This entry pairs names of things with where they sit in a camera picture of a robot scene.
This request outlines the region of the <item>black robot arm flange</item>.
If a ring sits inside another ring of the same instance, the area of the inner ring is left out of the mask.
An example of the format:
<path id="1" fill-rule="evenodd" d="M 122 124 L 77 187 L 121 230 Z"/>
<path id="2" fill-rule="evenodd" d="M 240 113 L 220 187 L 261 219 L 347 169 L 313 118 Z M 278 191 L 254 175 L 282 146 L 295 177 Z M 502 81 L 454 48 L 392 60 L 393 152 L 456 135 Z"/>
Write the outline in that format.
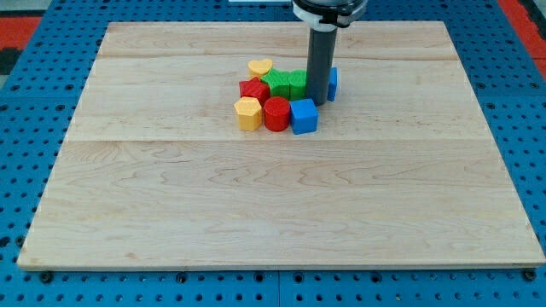
<path id="1" fill-rule="evenodd" d="M 292 4 L 293 13 L 311 29 L 331 32 L 358 20 L 368 0 L 293 0 Z"/>

